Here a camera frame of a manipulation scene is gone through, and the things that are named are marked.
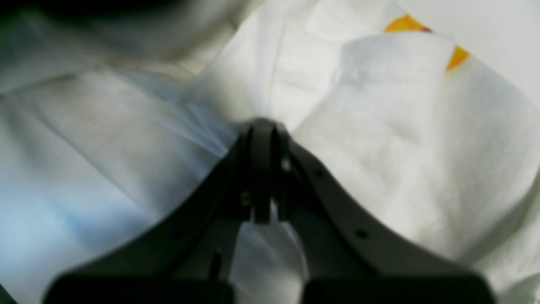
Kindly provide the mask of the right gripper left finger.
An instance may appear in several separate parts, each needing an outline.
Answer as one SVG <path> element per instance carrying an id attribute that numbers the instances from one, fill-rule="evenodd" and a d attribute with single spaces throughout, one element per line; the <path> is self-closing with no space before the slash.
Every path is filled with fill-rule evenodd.
<path id="1" fill-rule="evenodd" d="M 114 252 L 56 279 L 46 304 L 232 304 L 243 223 L 268 224 L 276 123 L 257 119 L 172 214 Z"/>

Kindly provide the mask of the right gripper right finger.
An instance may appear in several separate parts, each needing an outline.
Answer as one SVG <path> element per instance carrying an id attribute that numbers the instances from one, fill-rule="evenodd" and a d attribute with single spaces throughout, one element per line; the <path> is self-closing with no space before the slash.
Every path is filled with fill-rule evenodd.
<path id="1" fill-rule="evenodd" d="M 400 237 L 367 212 L 283 125 L 274 131 L 278 219 L 302 242 L 303 304 L 493 304 L 474 271 Z"/>

